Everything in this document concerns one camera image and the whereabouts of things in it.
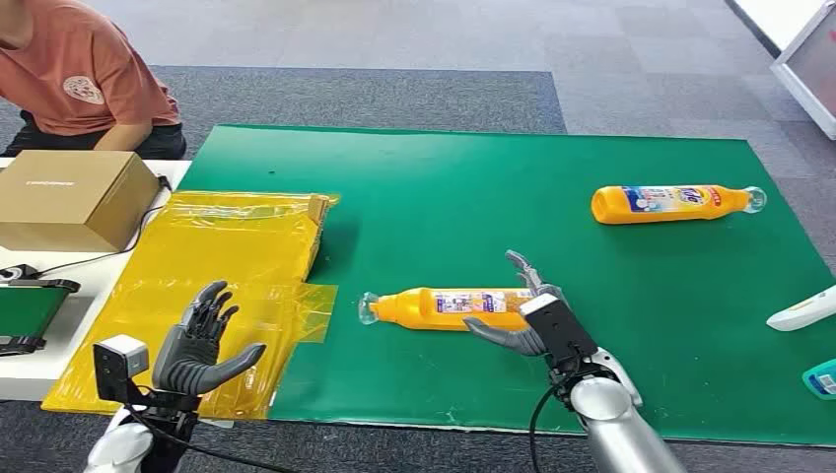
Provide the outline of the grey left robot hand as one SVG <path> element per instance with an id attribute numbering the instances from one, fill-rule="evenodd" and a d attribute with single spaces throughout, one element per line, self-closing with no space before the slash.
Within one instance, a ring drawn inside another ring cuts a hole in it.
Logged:
<path id="1" fill-rule="evenodd" d="M 206 394 L 254 367 L 265 353 L 264 343 L 253 343 L 224 362 L 221 339 L 236 305 L 226 306 L 233 293 L 225 281 L 201 289 L 168 332 L 152 371 L 155 388 L 185 395 Z"/>

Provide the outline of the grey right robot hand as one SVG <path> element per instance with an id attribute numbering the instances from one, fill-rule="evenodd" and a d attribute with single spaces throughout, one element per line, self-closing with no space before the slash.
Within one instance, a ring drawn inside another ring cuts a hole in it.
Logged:
<path id="1" fill-rule="evenodd" d="M 544 282 L 538 271 L 523 255 L 510 249 L 506 251 L 505 255 L 518 269 L 518 276 L 534 296 L 539 297 L 549 294 L 557 300 L 563 302 L 566 300 L 562 289 Z M 490 326 L 474 316 L 465 317 L 462 321 L 470 333 L 521 355 L 534 357 L 543 356 L 547 353 L 547 348 L 542 339 L 531 327 L 525 330 L 509 331 Z"/>

